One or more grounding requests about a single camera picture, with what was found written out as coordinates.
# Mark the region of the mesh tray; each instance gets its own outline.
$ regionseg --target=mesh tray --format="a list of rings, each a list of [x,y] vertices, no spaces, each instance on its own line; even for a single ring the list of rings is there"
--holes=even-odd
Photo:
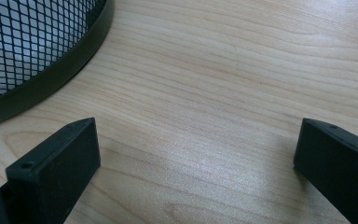
[[[0,120],[52,94],[90,59],[112,7],[110,0],[0,0]]]

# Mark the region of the metal grid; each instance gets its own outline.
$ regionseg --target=metal grid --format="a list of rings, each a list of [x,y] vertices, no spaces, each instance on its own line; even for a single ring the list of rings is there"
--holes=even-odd
[[[0,95],[59,60],[96,21],[105,1],[0,0]]]

